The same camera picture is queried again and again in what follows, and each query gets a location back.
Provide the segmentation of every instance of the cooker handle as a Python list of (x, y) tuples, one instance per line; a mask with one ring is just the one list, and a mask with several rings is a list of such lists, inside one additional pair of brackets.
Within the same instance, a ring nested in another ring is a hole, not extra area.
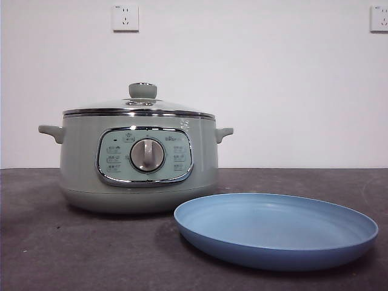
[(39, 125), (38, 130), (40, 133), (54, 136), (57, 144), (63, 143), (63, 137), (65, 135), (65, 130), (63, 127), (53, 125)]
[(220, 144), (222, 139), (227, 135), (232, 135), (233, 129), (231, 127), (226, 127), (224, 129), (216, 129), (216, 140)]

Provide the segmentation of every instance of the lid handle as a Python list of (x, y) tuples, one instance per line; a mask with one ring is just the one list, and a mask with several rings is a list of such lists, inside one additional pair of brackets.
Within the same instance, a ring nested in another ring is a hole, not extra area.
[(131, 98), (155, 99), (157, 92), (157, 86), (150, 83), (139, 82), (129, 85), (129, 95)]

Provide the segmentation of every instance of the blue plate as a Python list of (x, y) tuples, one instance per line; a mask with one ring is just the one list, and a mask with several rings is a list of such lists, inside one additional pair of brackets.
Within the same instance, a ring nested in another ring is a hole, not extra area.
[(242, 266), (277, 271), (349, 263), (373, 244), (377, 224), (329, 202), (287, 195), (233, 193), (187, 201), (174, 212), (195, 247)]

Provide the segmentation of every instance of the gray table surface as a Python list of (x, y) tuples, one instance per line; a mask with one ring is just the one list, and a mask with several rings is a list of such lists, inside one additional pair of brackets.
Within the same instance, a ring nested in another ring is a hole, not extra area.
[(172, 212), (101, 215), (61, 196), (59, 169), (1, 170), (1, 290), (387, 290), (388, 169), (220, 169), (218, 193), (321, 199), (380, 227), (357, 261), (270, 272), (212, 258), (178, 232)]

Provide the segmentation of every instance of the control panel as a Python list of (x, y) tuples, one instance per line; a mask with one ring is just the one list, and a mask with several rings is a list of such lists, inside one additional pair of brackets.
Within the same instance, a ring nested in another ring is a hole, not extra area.
[(160, 186), (186, 179), (192, 170), (189, 137), (180, 129), (121, 127), (104, 132), (96, 168), (108, 184)]

